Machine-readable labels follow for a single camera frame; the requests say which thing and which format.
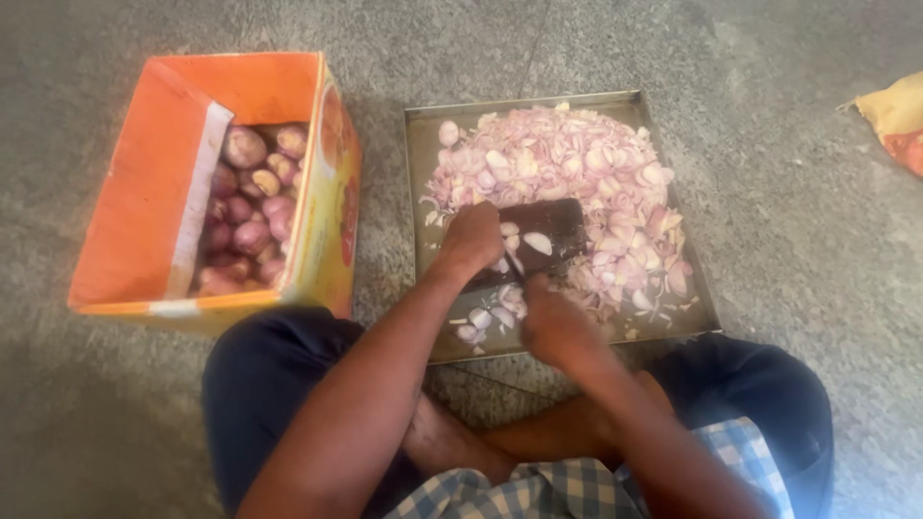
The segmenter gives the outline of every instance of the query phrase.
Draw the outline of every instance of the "cardboard box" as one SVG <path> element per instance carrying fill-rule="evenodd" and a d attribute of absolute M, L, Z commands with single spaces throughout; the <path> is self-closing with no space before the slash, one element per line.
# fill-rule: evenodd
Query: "cardboard box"
<path fill-rule="evenodd" d="M 229 124 L 310 121 L 291 248 L 270 290 L 187 298 Z M 70 287 L 76 312 L 218 334 L 262 308 L 349 317 L 362 152 L 323 53 L 152 57 Z"/>

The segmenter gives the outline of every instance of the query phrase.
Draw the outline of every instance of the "checkered cloth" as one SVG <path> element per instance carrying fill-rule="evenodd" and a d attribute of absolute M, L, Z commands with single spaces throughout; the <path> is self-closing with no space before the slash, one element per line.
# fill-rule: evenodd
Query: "checkered cloth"
<path fill-rule="evenodd" d="M 793 519 L 791 502 L 766 440 L 749 418 L 692 433 L 750 484 L 771 517 Z M 500 517 L 650 517 L 637 484 L 623 466 L 615 474 L 599 460 L 577 458 L 522 464 L 493 486 L 480 472 L 456 468 L 431 477 L 387 516 L 406 519 Z"/>

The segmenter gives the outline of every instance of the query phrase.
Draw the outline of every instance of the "concrete floor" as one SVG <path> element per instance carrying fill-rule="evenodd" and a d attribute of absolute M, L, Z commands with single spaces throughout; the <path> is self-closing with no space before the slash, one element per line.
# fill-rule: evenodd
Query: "concrete floor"
<path fill-rule="evenodd" d="M 329 53 L 364 149 L 355 314 L 412 277 L 407 106 L 643 88 L 730 335 L 833 401 L 837 517 L 923 516 L 923 181 L 834 108 L 923 68 L 913 0 L 5 1 L 0 502 L 9 517 L 218 517 L 210 341 L 72 315 L 66 290 L 144 59 Z M 626 352 L 637 361 L 653 352 Z M 572 388 L 529 357 L 432 370 L 476 425 Z"/>

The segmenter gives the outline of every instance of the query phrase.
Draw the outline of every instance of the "steel tray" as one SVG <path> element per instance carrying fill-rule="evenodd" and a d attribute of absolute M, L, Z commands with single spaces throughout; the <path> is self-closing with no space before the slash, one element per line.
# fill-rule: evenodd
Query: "steel tray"
<path fill-rule="evenodd" d="M 572 109 L 595 110 L 600 114 L 613 117 L 633 128 L 647 127 L 651 132 L 651 142 L 657 152 L 660 163 L 669 166 L 670 162 L 663 152 L 662 143 L 657 129 L 651 121 L 647 110 L 644 95 L 641 91 L 620 91 L 609 93 L 596 93 L 586 95 L 568 95 L 560 97 L 547 97 L 540 99 L 526 99 L 519 101 L 500 101 L 492 103 L 456 104 L 450 106 L 431 106 L 425 108 L 408 108 L 404 110 L 404 142 L 407 152 L 407 177 L 413 208 L 414 219 L 414 272 L 419 276 L 437 254 L 437 250 L 429 248 L 429 244 L 441 243 L 442 228 L 435 225 L 426 226 L 426 214 L 432 211 L 431 204 L 421 206 L 417 201 L 421 195 L 427 194 L 426 181 L 429 180 L 433 170 L 438 166 L 437 153 L 442 149 L 438 140 L 439 125 L 447 119 L 458 124 L 459 128 L 477 128 L 477 120 L 481 115 L 497 112 L 504 116 L 509 110 L 532 108 L 536 105 L 554 107 L 559 103 L 568 102 Z M 682 172 L 677 172 L 677 180 L 670 184 L 668 189 L 668 204 L 677 207 L 675 188 L 682 183 Z M 685 337 L 701 332 L 716 332 L 721 329 L 718 316 L 714 311 L 714 304 L 702 273 L 701 263 L 692 242 L 692 233 L 689 231 L 686 220 L 681 223 L 683 232 L 686 233 L 686 246 L 684 255 L 695 272 L 692 276 L 690 296 L 698 296 L 699 302 L 692 305 L 686 312 L 667 312 L 673 317 L 673 324 L 667 329 L 667 322 L 654 319 L 648 322 L 649 316 L 635 317 L 630 302 L 623 304 L 623 311 L 613 321 L 605 326 L 605 332 L 610 337 L 611 344 L 646 342 L 652 339 L 668 339 Z M 496 324 L 491 324 L 487 332 L 486 341 L 481 344 L 485 350 L 483 355 L 475 355 L 471 346 L 463 343 L 452 333 L 455 326 L 449 325 L 449 320 L 464 319 L 475 307 L 482 306 L 496 288 L 470 292 L 459 296 L 452 305 L 446 323 L 433 347 L 429 358 L 431 364 L 472 360 L 494 356 L 507 356 L 524 353 L 519 341 L 519 329 L 507 331 L 506 336 L 501 336 Z M 635 329 L 639 331 L 636 339 L 625 339 L 625 331 Z"/>

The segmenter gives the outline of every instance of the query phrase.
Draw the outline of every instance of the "hand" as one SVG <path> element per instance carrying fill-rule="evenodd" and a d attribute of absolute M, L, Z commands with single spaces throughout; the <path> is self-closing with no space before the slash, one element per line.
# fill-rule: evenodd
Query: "hand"
<path fill-rule="evenodd" d="M 468 283 L 475 274 L 502 257 L 500 213 L 494 204 L 483 201 L 462 208 L 451 219 L 437 261 L 448 265 Z"/>
<path fill-rule="evenodd" d="M 529 314 L 522 322 L 522 344 L 535 358 L 567 374 L 615 358 L 577 305 L 548 290 L 548 276 L 536 274 L 525 287 Z"/>

